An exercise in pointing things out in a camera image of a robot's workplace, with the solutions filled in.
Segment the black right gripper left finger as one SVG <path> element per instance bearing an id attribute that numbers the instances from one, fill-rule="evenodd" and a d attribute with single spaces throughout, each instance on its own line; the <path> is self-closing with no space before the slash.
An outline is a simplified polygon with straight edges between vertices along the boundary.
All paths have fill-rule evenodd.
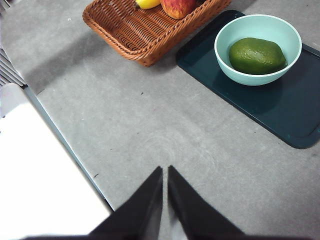
<path id="1" fill-rule="evenodd" d="M 158 240 L 163 169 L 158 166 L 133 195 L 89 233 L 91 240 Z"/>

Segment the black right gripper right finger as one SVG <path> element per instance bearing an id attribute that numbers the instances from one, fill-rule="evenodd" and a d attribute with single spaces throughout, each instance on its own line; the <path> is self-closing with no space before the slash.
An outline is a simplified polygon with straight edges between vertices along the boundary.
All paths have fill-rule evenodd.
<path id="1" fill-rule="evenodd" d="M 245 233 L 208 204 L 174 166 L 168 167 L 168 198 L 189 240 L 235 240 Z"/>

